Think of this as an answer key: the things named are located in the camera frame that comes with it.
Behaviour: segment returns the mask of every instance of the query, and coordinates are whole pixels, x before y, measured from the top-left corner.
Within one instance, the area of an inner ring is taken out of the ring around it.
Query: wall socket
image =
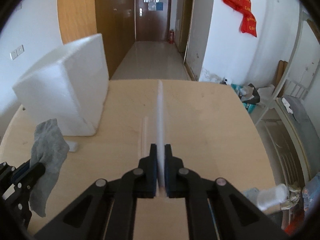
[[[17,57],[19,57],[24,52],[23,45],[20,45],[15,50],[10,52],[10,58],[11,60],[15,60]]]
[[[16,6],[16,8],[14,9],[14,11],[16,12],[16,11],[19,11],[19,10],[21,10],[21,9],[22,9],[22,2],[19,3],[19,4]]]
[[[10,57],[11,57],[11,60],[14,60],[18,57],[18,53],[17,53],[16,49],[14,51],[10,52]]]
[[[23,52],[24,52],[23,45],[20,45],[19,47],[17,47],[17,54],[18,54],[18,56],[20,56]]]

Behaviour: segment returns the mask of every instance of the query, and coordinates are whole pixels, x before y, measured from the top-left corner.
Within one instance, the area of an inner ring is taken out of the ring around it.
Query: hallway
[[[111,78],[119,79],[190,80],[175,45],[152,41],[133,44]]]

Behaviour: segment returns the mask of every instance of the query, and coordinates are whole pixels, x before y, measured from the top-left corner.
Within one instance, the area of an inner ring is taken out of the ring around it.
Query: white styrofoam box
[[[57,118],[63,135],[90,136],[98,129],[108,83],[102,35],[95,34],[46,54],[13,90],[37,124]]]

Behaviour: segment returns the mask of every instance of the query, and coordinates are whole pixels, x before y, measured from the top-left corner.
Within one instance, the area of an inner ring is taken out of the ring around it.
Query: light switch
[[[21,10],[21,9],[22,9],[22,2],[19,3],[19,4],[16,6],[16,8],[14,9],[14,11],[16,12],[16,11],[19,11],[19,10]]]
[[[24,52],[23,45],[20,45],[19,47],[17,47],[17,54],[18,54],[18,56],[20,56],[23,52]]]
[[[180,27],[180,19],[176,21],[176,31],[179,30],[179,27]]]
[[[18,53],[16,49],[10,53],[10,57],[11,57],[11,60],[14,60],[18,57]]]

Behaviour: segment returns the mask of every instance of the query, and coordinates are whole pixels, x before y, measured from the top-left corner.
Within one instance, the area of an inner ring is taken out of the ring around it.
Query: table surface
[[[165,143],[174,156],[203,178],[226,178],[238,190],[275,186],[258,132],[229,86],[192,81],[163,81]],[[155,142],[157,80],[110,81],[101,123],[92,137],[68,153],[49,196],[45,218],[33,216],[37,232],[95,180],[114,180],[137,167]],[[0,145],[0,162],[20,166],[30,158],[36,123],[22,106]],[[134,239],[188,239],[184,199],[138,199]]]

